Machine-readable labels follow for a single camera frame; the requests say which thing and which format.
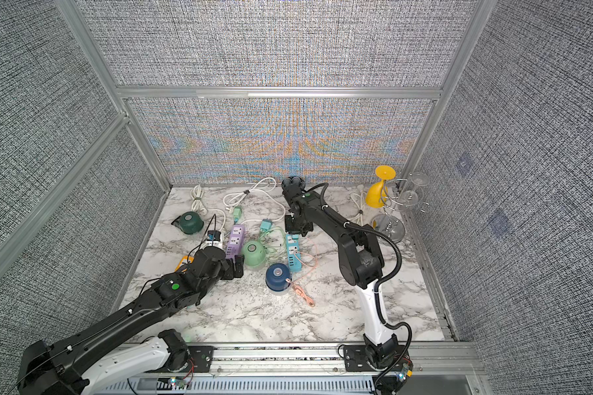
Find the navy blue meat grinder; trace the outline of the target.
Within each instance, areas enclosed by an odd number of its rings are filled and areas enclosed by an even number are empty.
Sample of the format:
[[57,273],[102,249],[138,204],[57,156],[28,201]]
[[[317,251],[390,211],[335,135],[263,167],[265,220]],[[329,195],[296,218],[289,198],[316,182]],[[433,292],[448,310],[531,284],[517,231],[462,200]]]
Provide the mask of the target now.
[[289,267],[284,263],[270,265],[265,273],[265,283],[270,291],[280,293],[291,286],[292,275]]

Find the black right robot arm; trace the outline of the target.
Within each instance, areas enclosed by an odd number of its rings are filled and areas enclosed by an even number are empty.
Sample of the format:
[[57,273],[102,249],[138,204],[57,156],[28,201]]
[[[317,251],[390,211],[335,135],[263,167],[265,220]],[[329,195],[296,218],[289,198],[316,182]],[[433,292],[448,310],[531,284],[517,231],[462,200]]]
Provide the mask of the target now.
[[385,309],[381,286],[400,271],[403,258],[397,244],[370,225],[359,225],[343,217],[325,201],[329,184],[310,189],[304,179],[286,177],[283,197],[289,213],[285,230],[306,236],[317,226],[337,245],[339,271],[359,298],[364,316],[364,342],[371,367],[386,372],[405,357],[413,338],[407,322],[392,324]]

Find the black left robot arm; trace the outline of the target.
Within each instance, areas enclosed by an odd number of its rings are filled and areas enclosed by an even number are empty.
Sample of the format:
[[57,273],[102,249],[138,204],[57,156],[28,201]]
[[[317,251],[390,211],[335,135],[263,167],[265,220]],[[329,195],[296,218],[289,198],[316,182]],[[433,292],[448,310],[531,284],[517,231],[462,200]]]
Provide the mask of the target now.
[[217,247],[200,249],[192,263],[152,281],[126,306],[71,337],[40,340],[21,357],[15,388],[20,394],[82,394],[95,383],[87,370],[134,335],[191,305],[199,305],[218,281],[243,277],[244,257]]

